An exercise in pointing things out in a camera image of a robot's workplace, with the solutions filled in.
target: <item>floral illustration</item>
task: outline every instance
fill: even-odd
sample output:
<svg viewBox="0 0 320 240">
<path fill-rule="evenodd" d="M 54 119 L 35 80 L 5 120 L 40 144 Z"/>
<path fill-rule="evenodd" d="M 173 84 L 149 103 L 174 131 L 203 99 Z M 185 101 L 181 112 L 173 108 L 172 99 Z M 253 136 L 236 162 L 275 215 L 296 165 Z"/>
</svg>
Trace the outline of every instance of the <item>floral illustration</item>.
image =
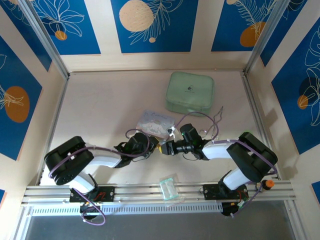
<svg viewBox="0 0 320 240">
<path fill-rule="evenodd" d="M 300 91 L 298 98 L 298 107 L 305 110 L 311 107 L 311 126 L 320 124 L 320 26 L 314 33 L 309 49 L 305 56 L 305 66 L 307 66 L 306 78 L 300 88 L 305 89 Z"/>
<path fill-rule="evenodd" d="M 183 0 L 129 0 L 120 12 L 119 18 L 125 29 L 132 34 L 130 45 L 142 40 L 156 42 L 166 26 L 170 26 L 170 13 L 181 6 Z"/>
<path fill-rule="evenodd" d="M 0 70 L 6 63 L 7 56 L 0 54 Z M 8 117 L 16 122 L 23 123 L 29 113 L 29 97 L 26 91 L 19 86 L 12 86 L 5 91 L 0 85 L 0 110 L 5 108 Z"/>
<path fill-rule="evenodd" d="M 226 0 L 229 5 L 238 8 L 240 16 L 246 21 L 247 27 L 241 34 L 240 43 L 243 47 L 254 47 L 265 27 L 266 21 L 274 9 L 278 0 L 264 0 L 262 6 L 258 7 L 256 0 Z M 283 17 L 288 19 L 290 11 L 298 11 L 305 0 L 291 0 Z"/>
<path fill-rule="evenodd" d="M 69 0 L 34 0 L 32 5 L 38 13 L 48 33 L 64 41 L 68 33 L 82 37 L 82 31 L 77 25 L 85 16 L 69 10 Z"/>
<path fill-rule="evenodd" d="M 288 16 L 289 16 L 289 13 L 291 11 L 295 12 L 295 11 L 299 11 L 300 8 L 303 6 L 303 3 L 305 2 L 306 0 L 291 0 L 288 4 L 288 6 L 286 7 L 284 13 L 283 13 L 283 17 L 288 20 Z"/>
<path fill-rule="evenodd" d="M 19 19 L 24 24 L 30 26 L 30 23 L 26 19 L 26 16 L 24 15 L 24 13 L 21 11 L 19 7 L 18 0 L 1 0 L 1 1 L 10 10 L 10 12 L 15 18 Z"/>
</svg>

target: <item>beige circle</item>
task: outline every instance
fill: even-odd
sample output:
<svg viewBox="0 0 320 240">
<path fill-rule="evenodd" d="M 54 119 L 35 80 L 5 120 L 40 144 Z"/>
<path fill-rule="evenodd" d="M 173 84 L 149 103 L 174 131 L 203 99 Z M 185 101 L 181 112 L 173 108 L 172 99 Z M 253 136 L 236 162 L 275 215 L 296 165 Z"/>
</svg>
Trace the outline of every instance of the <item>beige circle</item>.
<svg viewBox="0 0 320 240">
<path fill-rule="evenodd" d="M 238 0 L 226 0 L 226 3 L 229 5 L 235 4 Z"/>
<path fill-rule="evenodd" d="M 150 7 L 141 0 L 130 0 L 120 9 L 120 22 L 131 32 L 148 29 L 154 22 L 154 14 Z"/>
<path fill-rule="evenodd" d="M 8 0 L 8 1 L 13 3 L 13 4 L 15 4 L 15 5 L 19 4 L 18 0 Z"/>
</svg>

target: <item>white leaf drawing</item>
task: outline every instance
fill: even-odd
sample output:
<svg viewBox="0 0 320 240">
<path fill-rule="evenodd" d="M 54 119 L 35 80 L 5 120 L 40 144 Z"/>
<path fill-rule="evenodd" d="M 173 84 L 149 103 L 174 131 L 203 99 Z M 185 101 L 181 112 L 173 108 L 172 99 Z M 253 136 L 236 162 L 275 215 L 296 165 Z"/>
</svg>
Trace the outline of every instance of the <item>white leaf drawing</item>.
<svg viewBox="0 0 320 240">
<path fill-rule="evenodd" d="M 152 11 L 153 21 L 147 29 L 131 32 L 129 38 L 132 39 L 132 42 L 130 45 L 133 45 L 140 40 L 143 42 L 146 42 L 147 40 L 156 41 L 162 31 L 166 30 L 166 26 L 170 26 L 170 13 L 179 8 L 183 3 L 183 0 L 179 0 L 179 2 L 177 1 L 178 0 L 145 0 L 143 3 L 145 3 Z M 140 14 L 143 14 L 144 11 L 145 9 L 142 9 L 141 13 L 135 12 L 135 14 L 141 17 Z"/>
<path fill-rule="evenodd" d="M 4 54 L 0 54 L 0 70 L 4 67 L 6 63 L 7 56 Z M 23 102 L 21 102 L 24 97 L 14 97 L 8 94 L 0 85 L 0 110 L 4 108 L 5 105 L 10 106 L 10 104 L 17 104 L 23 106 Z"/>
<path fill-rule="evenodd" d="M 1 0 L 4 5 L 10 10 L 10 12 L 12 13 L 12 15 L 20 20 L 21 22 L 23 22 L 25 25 L 30 26 L 30 23 L 28 22 L 26 16 L 24 15 L 24 13 L 22 12 L 22 10 L 20 9 L 18 4 L 14 4 L 13 2 L 9 1 L 9 0 Z"/>
<path fill-rule="evenodd" d="M 309 78 L 309 86 L 298 101 L 301 109 L 311 106 L 311 123 L 315 127 L 320 124 L 320 26 L 313 34 L 309 48 L 305 55 L 306 73 Z"/>
<path fill-rule="evenodd" d="M 261 7 L 258 7 L 256 0 L 238 0 L 234 3 L 238 7 L 240 16 L 245 19 L 247 25 L 252 26 L 255 32 L 255 39 L 258 39 L 262 32 L 262 24 L 267 16 L 271 13 L 275 7 L 277 0 L 270 0 L 267 3 L 267 0 L 264 0 L 264 3 Z"/>
<path fill-rule="evenodd" d="M 82 37 L 83 32 L 77 24 L 81 23 L 85 16 L 69 10 L 69 0 L 34 0 L 32 5 L 43 24 L 49 26 L 49 34 L 59 40 L 67 39 L 66 33 Z"/>
<path fill-rule="evenodd" d="M 282 14 L 282 16 L 286 20 L 288 20 L 289 12 L 291 12 L 291 11 L 293 11 L 293 12 L 299 11 L 305 1 L 306 0 L 291 0 L 289 2 L 288 6 L 286 7 L 284 13 Z"/>
</svg>

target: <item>purple cable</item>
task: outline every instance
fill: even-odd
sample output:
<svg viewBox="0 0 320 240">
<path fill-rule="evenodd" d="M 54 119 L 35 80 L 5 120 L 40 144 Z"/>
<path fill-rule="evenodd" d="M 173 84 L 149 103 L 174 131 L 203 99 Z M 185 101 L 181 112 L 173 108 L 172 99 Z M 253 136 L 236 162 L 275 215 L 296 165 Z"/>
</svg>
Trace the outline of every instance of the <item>purple cable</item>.
<svg viewBox="0 0 320 240">
<path fill-rule="evenodd" d="M 248 144 L 240 141 L 240 140 L 220 140 L 220 141 L 213 141 L 213 144 L 227 144 L 227 143 L 238 143 L 241 144 L 242 146 L 244 146 L 245 148 L 247 148 L 248 150 L 250 150 L 251 152 L 253 152 L 255 155 L 257 155 L 262 161 L 264 161 L 266 164 L 268 164 L 268 166 L 270 168 L 272 168 L 274 170 L 274 172 L 268 173 L 267 175 L 272 175 L 272 174 L 276 174 L 278 171 L 276 169 L 276 167 L 274 165 L 272 165 L 271 162 L 269 162 L 264 156 L 262 156 L 260 153 L 258 153 L 256 150 L 254 150 L 252 147 L 250 147 Z M 262 183 L 258 189 L 258 191 L 243 205 L 242 208 L 240 208 L 235 214 L 232 215 L 232 217 L 234 218 L 240 211 L 242 211 L 242 209 L 245 208 L 245 206 L 249 205 L 252 200 L 258 195 L 258 193 L 261 191 L 262 189 Z"/>
<path fill-rule="evenodd" d="M 115 151 L 115 150 L 112 150 L 112 149 L 110 149 L 110 148 L 101 147 L 101 146 L 86 146 L 86 147 L 83 147 L 83 148 L 81 148 L 81 149 L 73 152 L 72 154 L 68 155 L 65 159 L 63 159 L 63 160 L 62 160 L 61 162 L 59 162 L 56 166 L 54 166 L 54 168 L 52 168 L 51 171 L 50 171 L 49 174 L 48 174 L 49 178 L 53 179 L 52 174 L 53 174 L 58 168 L 60 168 L 61 165 L 63 165 L 66 161 L 70 160 L 71 157 L 73 157 L 74 155 L 77 155 L 78 153 L 81 153 L 81 152 L 83 152 L 83 151 L 85 151 L 85 150 L 97 149 L 97 150 L 102 150 L 102 151 L 111 152 L 111 153 L 114 153 L 114 154 L 119 154 L 119 155 L 122 155 L 122 156 L 133 157 L 133 158 L 143 156 L 143 155 L 146 154 L 147 151 L 149 150 L 149 146 L 150 146 L 149 136 L 148 136 L 146 133 L 144 133 L 143 131 L 141 131 L 140 129 L 136 129 L 136 128 L 132 128 L 132 129 L 129 129 L 128 131 L 126 131 L 126 132 L 125 132 L 125 136 L 126 136 L 127 138 L 129 138 L 129 137 L 127 136 L 127 135 L 128 135 L 128 132 L 134 131 L 134 130 L 143 133 L 143 134 L 146 136 L 147 140 L 148 140 L 148 142 L 147 142 L 147 144 L 146 144 L 146 148 L 145 148 L 145 150 L 144 150 L 143 153 L 140 153 L 140 154 L 127 154 L 127 153 Z"/>
<path fill-rule="evenodd" d="M 249 205 L 249 204 L 252 202 L 252 200 L 258 195 L 258 193 L 260 193 L 261 189 L 262 189 L 262 183 L 261 183 L 259 189 L 254 193 L 254 195 L 253 195 L 246 203 L 244 203 L 243 207 L 240 208 L 235 214 L 232 215 L 232 218 L 234 218 L 234 217 L 235 217 L 237 214 L 239 214 L 247 205 Z"/>
<path fill-rule="evenodd" d="M 89 200 L 84 194 L 82 194 L 80 191 L 78 191 L 77 189 L 74 188 L 74 190 L 76 191 L 77 194 L 79 194 L 80 197 L 82 197 L 84 200 L 86 200 L 87 202 L 91 203 L 93 208 L 95 208 L 103 217 L 103 222 L 100 222 L 100 223 L 94 223 L 94 222 L 91 222 L 91 221 L 87 221 L 85 219 L 85 211 L 83 211 L 81 217 L 83 219 L 83 221 L 87 224 L 90 224 L 90 225 L 94 225 L 94 226 L 102 226 L 106 223 L 106 216 L 104 215 L 104 213 L 91 201 Z"/>
<path fill-rule="evenodd" d="M 227 144 L 227 143 L 238 143 L 244 146 L 246 149 L 250 150 L 253 152 L 255 155 L 257 155 L 262 161 L 264 161 L 270 168 L 274 170 L 274 173 L 272 174 L 277 174 L 278 170 L 274 165 L 272 165 L 271 162 L 269 162 L 264 156 L 262 156 L 260 153 L 258 153 L 256 150 L 254 150 L 252 147 L 250 147 L 248 144 L 240 141 L 240 140 L 220 140 L 220 141 L 213 141 L 213 144 Z"/>
<path fill-rule="evenodd" d="M 200 112 L 200 111 L 191 111 L 191 112 L 185 114 L 185 115 L 180 119 L 180 121 L 178 121 L 178 123 L 175 125 L 175 127 L 177 128 L 178 125 L 183 121 L 183 119 L 185 119 L 185 117 L 188 116 L 188 115 L 190 115 L 190 114 L 201 114 L 201 115 L 204 115 L 204 116 L 206 116 L 207 118 L 209 118 L 209 119 L 213 122 L 213 124 L 215 125 L 215 128 L 216 128 L 216 134 L 213 136 L 212 139 L 216 139 L 216 137 L 217 137 L 218 134 L 219 134 L 218 124 L 216 124 L 215 120 L 214 120 L 212 117 L 210 117 L 209 115 L 207 115 L 207 114 L 205 114 L 205 113 L 203 113 L 203 112 Z"/>
</svg>

